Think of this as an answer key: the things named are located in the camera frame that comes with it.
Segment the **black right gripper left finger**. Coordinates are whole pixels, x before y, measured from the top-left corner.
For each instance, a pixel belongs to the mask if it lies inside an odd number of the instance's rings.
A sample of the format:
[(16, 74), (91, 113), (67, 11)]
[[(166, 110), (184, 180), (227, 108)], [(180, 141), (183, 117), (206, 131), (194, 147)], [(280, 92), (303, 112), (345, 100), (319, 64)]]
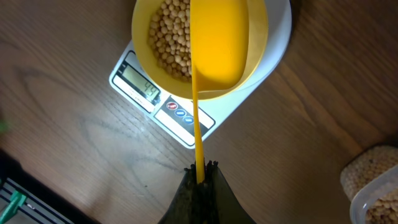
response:
[(158, 224), (194, 224), (199, 223), (197, 204), (196, 165), (184, 168), (183, 179), (170, 203), (169, 208)]

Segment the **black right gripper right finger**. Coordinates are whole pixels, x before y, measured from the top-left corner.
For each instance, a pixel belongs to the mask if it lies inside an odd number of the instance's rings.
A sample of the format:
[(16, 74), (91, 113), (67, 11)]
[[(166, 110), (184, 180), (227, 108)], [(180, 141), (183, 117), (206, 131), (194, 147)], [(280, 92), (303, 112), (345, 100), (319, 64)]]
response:
[(217, 161), (209, 161), (205, 167), (205, 182), (210, 190), (210, 211), (222, 224), (256, 224), (243, 209), (218, 167)]

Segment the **yellow plastic measuring scoop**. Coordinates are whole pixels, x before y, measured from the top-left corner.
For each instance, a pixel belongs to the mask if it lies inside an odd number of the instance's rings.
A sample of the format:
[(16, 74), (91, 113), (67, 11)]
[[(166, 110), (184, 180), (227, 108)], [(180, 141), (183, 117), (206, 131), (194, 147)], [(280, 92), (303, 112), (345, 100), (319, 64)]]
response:
[(205, 180), (199, 93), (234, 87), (246, 66), (249, 42), (245, 0), (191, 0), (190, 44), (197, 183)]

